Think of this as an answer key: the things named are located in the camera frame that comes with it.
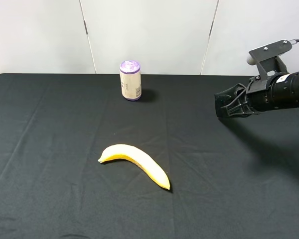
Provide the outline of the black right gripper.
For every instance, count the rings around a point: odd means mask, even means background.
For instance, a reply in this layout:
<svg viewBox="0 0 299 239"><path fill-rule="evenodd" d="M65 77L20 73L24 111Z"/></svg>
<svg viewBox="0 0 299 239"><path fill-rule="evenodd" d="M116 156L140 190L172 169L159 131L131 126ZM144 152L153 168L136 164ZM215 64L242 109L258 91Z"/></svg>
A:
<svg viewBox="0 0 299 239"><path fill-rule="evenodd" d="M258 75L247 86L239 83L231 88L232 101L220 108L220 117L248 117L260 112L292 109L289 100L275 102L272 86L276 79L287 75L287 67L279 56L256 64Z"/></svg>

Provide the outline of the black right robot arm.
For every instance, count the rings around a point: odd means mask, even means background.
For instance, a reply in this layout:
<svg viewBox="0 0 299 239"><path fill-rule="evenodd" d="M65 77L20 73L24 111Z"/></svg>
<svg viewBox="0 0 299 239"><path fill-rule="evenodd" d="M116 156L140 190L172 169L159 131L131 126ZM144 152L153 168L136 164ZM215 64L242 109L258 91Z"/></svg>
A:
<svg viewBox="0 0 299 239"><path fill-rule="evenodd" d="M262 112L299 108L299 71L289 73L280 56L290 51L299 39L280 40L249 51L247 63L258 74L247 86L237 84L216 93L218 118L246 118Z"/></svg>

